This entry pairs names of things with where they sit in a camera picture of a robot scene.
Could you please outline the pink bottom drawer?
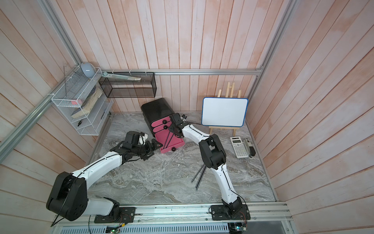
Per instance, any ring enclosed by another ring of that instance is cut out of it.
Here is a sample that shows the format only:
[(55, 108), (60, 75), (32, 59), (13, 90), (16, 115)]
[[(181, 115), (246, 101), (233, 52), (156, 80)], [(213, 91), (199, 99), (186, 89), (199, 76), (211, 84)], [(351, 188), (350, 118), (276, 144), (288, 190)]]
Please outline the pink bottom drawer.
[(169, 130), (162, 130), (158, 133), (155, 133), (156, 140), (163, 144), (160, 148), (161, 153), (167, 153), (169, 151), (175, 151), (175, 149), (180, 148), (185, 145), (185, 142), (182, 138), (176, 137)]

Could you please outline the black drawer cabinet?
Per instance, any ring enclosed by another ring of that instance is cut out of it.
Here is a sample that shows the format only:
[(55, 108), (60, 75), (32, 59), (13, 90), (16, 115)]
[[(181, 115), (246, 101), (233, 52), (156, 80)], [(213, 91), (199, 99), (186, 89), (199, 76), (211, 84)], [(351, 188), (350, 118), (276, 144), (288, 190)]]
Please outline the black drawer cabinet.
[(151, 126), (152, 122), (174, 114), (171, 106), (164, 98), (159, 98), (143, 104), (141, 106), (141, 111), (153, 136), (155, 136), (155, 133), (153, 132), (153, 127)]

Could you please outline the black pencil bundle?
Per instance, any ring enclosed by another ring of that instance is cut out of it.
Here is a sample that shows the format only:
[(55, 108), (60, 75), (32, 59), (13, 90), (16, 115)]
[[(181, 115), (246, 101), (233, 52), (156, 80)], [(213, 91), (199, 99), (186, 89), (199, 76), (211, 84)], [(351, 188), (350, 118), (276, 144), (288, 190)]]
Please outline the black pencil bundle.
[(193, 183), (195, 180), (197, 180), (197, 183), (195, 185), (195, 190), (197, 191), (200, 184), (201, 184), (201, 181), (204, 177), (204, 174), (205, 174), (205, 171), (207, 169), (207, 166), (205, 164), (203, 164), (201, 166), (201, 168), (199, 169), (199, 171), (195, 174), (195, 176), (193, 177), (193, 179), (191, 180), (191, 183)]

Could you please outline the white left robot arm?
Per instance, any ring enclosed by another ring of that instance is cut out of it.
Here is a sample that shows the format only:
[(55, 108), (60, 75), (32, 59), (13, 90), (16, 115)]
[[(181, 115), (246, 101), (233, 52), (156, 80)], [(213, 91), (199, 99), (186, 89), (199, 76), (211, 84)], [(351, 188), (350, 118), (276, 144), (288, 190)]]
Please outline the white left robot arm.
[(130, 131), (125, 139), (105, 156), (72, 173), (60, 173), (53, 185), (46, 208), (58, 216), (74, 221), (82, 215), (95, 215), (108, 222), (121, 218), (119, 202), (110, 199), (89, 199), (88, 189), (111, 170), (132, 162), (133, 157), (148, 160), (163, 147), (157, 140), (148, 140), (145, 133)]

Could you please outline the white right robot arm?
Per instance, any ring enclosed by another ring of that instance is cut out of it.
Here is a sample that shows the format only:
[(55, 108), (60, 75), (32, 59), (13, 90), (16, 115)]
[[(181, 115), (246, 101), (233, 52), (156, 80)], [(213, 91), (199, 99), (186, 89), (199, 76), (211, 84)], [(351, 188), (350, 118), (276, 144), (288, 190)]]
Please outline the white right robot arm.
[(171, 115), (170, 120), (170, 132), (178, 137), (186, 137), (199, 146), (202, 161), (213, 171), (221, 190), (223, 205), (228, 212), (231, 214), (238, 212), (243, 203), (228, 175), (227, 154), (219, 137), (216, 134), (208, 135), (198, 130), (193, 124), (182, 120), (178, 113)]

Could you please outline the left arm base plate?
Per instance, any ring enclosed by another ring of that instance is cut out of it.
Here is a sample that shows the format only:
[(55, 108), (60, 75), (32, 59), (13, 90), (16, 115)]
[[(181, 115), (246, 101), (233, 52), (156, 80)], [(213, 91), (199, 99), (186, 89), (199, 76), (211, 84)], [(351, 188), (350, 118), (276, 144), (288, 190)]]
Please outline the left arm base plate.
[(133, 223), (135, 207), (116, 207), (108, 215), (96, 215), (94, 223)]

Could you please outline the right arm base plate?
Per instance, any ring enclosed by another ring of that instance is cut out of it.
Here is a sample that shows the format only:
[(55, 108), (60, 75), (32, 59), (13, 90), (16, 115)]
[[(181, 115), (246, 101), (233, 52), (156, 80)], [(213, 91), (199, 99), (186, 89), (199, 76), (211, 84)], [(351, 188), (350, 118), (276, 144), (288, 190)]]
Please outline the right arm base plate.
[(226, 205), (211, 205), (209, 212), (211, 214), (212, 220), (222, 221), (222, 220), (250, 220), (251, 216), (247, 210), (246, 205), (242, 205), (240, 208), (235, 208), (231, 211)]

